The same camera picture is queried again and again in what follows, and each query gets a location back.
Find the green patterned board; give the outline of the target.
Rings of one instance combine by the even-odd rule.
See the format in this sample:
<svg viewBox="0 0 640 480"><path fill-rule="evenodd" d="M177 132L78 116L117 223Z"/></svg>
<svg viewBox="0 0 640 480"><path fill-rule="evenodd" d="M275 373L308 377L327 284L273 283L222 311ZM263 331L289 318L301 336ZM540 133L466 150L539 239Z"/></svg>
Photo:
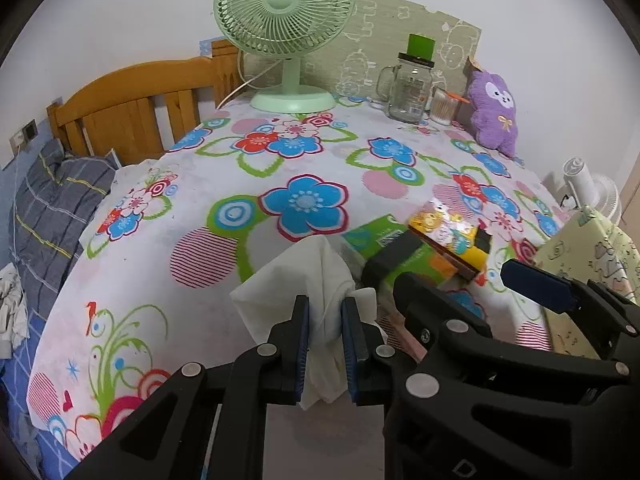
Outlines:
<svg viewBox="0 0 640 480"><path fill-rule="evenodd" d="M408 0L355 0L341 35L302 56L295 75L301 84L331 92L344 107L376 101L381 70L408 50L410 35L420 35L435 41L434 86L461 93L468 81L466 62L481 34L474 24Z"/></svg>

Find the wooden headboard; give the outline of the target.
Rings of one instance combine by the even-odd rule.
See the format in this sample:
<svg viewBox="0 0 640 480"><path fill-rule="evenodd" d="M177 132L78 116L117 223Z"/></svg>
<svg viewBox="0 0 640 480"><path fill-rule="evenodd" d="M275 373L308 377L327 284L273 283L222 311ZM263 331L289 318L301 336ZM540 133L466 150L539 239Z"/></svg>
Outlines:
<svg viewBox="0 0 640 480"><path fill-rule="evenodd" d="M181 140L200 122L198 92L221 102L240 84L239 49L227 40L212 42L212 54L186 60L134 64L106 74L62 104L47 107L55 139L77 156L113 151L126 165L158 159L166 152L155 100L167 108L171 139Z"/></svg>

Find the glass jar green lid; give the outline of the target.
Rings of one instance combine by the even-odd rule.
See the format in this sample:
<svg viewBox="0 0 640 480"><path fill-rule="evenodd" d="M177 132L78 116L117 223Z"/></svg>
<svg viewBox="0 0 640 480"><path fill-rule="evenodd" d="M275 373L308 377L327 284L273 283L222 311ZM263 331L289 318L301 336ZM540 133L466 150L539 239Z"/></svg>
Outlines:
<svg viewBox="0 0 640 480"><path fill-rule="evenodd" d="M395 65L378 74L376 93L385 103L389 118L418 124L432 88L432 60L435 40L410 34L405 52L399 52Z"/></svg>

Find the purple bunny plush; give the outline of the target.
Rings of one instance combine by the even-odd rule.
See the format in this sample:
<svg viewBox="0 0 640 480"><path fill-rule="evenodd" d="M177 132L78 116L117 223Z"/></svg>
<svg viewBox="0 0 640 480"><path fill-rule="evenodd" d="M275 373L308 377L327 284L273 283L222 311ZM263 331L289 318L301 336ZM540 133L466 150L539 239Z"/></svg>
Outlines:
<svg viewBox="0 0 640 480"><path fill-rule="evenodd" d="M466 98L473 107L470 121L476 142L514 158L518 140L514 97L500 75L481 68L472 56L468 62L471 73Z"/></svg>

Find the green desk fan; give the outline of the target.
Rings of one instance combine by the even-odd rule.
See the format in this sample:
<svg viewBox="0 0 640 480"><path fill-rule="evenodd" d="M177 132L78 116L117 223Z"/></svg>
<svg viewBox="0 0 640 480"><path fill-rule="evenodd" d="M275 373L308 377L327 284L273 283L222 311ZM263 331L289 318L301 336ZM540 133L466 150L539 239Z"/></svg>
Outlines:
<svg viewBox="0 0 640 480"><path fill-rule="evenodd" d="M239 50L282 66L280 84L256 91L250 105L281 114L330 110L329 91L302 83L302 59L345 28L355 0L214 0L218 27Z"/></svg>

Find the white standing fan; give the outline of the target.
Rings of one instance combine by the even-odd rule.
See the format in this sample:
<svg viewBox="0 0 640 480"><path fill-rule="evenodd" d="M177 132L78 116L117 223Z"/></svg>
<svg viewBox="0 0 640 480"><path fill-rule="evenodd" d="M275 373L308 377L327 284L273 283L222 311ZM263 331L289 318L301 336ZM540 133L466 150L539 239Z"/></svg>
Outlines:
<svg viewBox="0 0 640 480"><path fill-rule="evenodd" d="M613 223L620 223L622 202L615 182L604 174L592 172L583 159L567 159L559 174L550 172L542 183L558 203L553 210L560 214L562 221L588 206Z"/></svg>

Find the crumpled white cloth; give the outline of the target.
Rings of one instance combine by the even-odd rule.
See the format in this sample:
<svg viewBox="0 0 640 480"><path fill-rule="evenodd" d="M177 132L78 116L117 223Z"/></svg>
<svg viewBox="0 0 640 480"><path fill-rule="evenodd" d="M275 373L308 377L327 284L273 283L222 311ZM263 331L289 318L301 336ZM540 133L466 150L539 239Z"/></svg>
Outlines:
<svg viewBox="0 0 640 480"><path fill-rule="evenodd" d="M0 271L0 359L9 360L29 338L28 310L20 274L13 263Z"/></svg>

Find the toothpick jar orange lid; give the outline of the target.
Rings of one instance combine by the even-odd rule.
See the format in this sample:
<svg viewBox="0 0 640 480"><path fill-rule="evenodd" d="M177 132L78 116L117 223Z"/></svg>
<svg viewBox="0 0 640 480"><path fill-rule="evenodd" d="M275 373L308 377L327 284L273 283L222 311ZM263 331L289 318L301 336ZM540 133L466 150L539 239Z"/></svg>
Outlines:
<svg viewBox="0 0 640 480"><path fill-rule="evenodd" d="M469 104L469 100L463 96L449 92L439 87L433 89L431 108L428 112L433 122L443 126L449 126L456 118L461 104Z"/></svg>

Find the floral tablecloth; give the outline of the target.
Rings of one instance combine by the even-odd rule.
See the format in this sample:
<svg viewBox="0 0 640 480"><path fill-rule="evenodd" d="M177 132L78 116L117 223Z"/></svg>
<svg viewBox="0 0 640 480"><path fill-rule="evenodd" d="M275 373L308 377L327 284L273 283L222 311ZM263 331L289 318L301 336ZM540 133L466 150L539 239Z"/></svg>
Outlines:
<svg viewBox="0 0 640 480"><path fill-rule="evenodd" d="M287 115L236 101L158 161L179 166L170 211L82 250L32 362L29 418L76 460L182 363L217 365L250 345L230 292L281 252L323 235L341 255L344 233L386 214L407 226L432 198L492 237L484 270L454 284L454 299L499 339L541 342L541 308L500 270L547 240L538 212L564 221L520 160L458 126L401 125L367 103Z"/></svg>

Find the green orange tissue pack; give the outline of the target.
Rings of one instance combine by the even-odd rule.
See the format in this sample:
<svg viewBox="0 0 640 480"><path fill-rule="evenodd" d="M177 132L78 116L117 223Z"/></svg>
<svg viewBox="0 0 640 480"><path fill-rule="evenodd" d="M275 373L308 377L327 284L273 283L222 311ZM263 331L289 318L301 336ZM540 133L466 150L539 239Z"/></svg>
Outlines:
<svg viewBox="0 0 640 480"><path fill-rule="evenodd" d="M364 287L394 287L399 274L414 273L433 286L457 274L456 267L392 214L378 217L342 235L340 253Z"/></svg>

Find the white bed blanket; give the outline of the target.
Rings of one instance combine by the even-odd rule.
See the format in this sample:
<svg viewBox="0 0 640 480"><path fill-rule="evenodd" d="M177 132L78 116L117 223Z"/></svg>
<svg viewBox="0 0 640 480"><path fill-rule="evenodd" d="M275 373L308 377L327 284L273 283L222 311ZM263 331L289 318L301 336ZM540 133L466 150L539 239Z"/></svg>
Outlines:
<svg viewBox="0 0 640 480"><path fill-rule="evenodd" d="M116 171L111 188L80 236L82 249L99 252L106 245L137 232L143 220L170 211L178 191L176 164L145 160Z"/></svg>

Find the blue checked bedsheet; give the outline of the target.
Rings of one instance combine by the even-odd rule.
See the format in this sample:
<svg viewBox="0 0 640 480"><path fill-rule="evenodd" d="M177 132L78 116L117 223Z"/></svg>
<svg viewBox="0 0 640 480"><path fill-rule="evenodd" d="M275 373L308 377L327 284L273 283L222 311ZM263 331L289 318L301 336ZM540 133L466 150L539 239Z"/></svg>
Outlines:
<svg viewBox="0 0 640 480"><path fill-rule="evenodd" d="M38 479L64 479L77 465L69 452L50 434L30 421L27 386L32 362L46 320L29 311L29 337L13 351L12 358L1 361L1 418L10 445L28 470Z"/></svg>

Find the wall socket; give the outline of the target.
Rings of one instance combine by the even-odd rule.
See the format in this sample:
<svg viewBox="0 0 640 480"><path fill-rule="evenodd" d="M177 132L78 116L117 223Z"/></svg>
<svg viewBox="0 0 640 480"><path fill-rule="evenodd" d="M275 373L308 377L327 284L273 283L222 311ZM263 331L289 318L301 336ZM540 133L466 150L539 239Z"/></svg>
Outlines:
<svg viewBox="0 0 640 480"><path fill-rule="evenodd" d="M14 133L10 139L10 147L14 155L17 155L23 148L34 140L38 134L37 124L34 120L28 122L24 127Z"/></svg>

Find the yellow-green fabric storage box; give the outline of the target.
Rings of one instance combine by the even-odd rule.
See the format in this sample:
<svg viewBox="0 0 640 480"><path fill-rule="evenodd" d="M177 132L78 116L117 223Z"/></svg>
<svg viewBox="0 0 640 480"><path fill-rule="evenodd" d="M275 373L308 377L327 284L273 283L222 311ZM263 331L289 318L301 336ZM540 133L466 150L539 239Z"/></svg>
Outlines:
<svg viewBox="0 0 640 480"><path fill-rule="evenodd" d="M631 237L599 211L588 206L564 224L538 212L539 229L547 240L534 255L534 265L560 278L593 280L639 302L639 249ZM566 314L544 310L546 329L536 348L595 359L598 355L584 332Z"/></svg>

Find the colourful cartoon snack box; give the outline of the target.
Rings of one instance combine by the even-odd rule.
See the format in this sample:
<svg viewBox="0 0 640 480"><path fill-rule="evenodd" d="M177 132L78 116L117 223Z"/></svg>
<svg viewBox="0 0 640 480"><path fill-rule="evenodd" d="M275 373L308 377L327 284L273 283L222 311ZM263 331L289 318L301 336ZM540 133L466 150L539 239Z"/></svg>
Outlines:
<svg viewBox="0 0 640 480"><path fill-rule="evenodd" d="M458 274L473 281L484 270L491 250L491 235L473 222L432 198L408 220L408 228L422 237Z"/></svg>

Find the grey plaid pillow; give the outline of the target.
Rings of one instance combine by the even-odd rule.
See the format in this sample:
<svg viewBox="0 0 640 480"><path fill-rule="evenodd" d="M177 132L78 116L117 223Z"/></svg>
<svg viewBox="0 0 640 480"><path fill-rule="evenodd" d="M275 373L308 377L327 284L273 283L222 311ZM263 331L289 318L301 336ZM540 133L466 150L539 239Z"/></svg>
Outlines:
<svg viewBox="0 0 640 480"><path fill-rule="evenodd" d="M47 318L79 259L79 237L110 192L119 159L75 156L52 139L40 150L14 195L9 252L27 307Z"/></svg>

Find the white towel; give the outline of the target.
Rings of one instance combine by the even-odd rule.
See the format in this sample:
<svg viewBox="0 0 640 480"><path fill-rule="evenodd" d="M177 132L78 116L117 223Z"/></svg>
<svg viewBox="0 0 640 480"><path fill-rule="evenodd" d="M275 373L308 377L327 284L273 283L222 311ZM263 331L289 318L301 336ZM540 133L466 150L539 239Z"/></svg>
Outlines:
<svg viewBox="0 0 640 480"><path fill-rule="evenodd" d="M323 235L308 236L289 247L230 292L250 336L258 344L270 330L291 318L298 296L309 300L309 350L299 405L332 403L347 390L341 336L341 303L356 301L360 320L374 324L376 291L356 287L343 258Z"/></svg>

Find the pink packet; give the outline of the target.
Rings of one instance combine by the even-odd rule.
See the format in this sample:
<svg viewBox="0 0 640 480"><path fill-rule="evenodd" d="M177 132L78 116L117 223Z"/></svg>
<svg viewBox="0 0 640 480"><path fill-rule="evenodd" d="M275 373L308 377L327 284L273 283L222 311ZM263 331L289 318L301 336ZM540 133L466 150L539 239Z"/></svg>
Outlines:
<svg viewBox="0 0 640 480"><path fill-rule="evenodd" d="M376 322L386 333L386 341L390 346L407 353L418 363L426 357L426 350L406 329L405 318L399 312L388 312L385 308L378 306Z"/></svg>

